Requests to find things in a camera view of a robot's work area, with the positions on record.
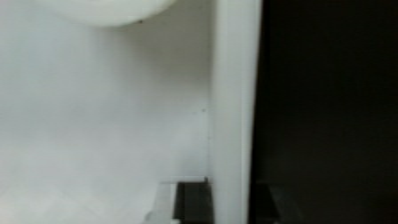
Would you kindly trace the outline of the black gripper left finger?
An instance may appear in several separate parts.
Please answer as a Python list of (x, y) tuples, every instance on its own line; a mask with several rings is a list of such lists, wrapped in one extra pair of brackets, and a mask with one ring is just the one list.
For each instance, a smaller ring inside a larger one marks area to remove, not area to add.
[(208, 181), (178, 183), (173, 218), (180, 224), (213, 224), (213, 197)]

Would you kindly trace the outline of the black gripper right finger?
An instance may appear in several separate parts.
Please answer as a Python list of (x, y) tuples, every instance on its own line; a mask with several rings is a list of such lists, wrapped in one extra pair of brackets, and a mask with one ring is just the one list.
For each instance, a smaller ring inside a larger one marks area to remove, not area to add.
[(398, 224), (398, 197), (359, 192), (297, 192), (256, 183), (251, 224)]

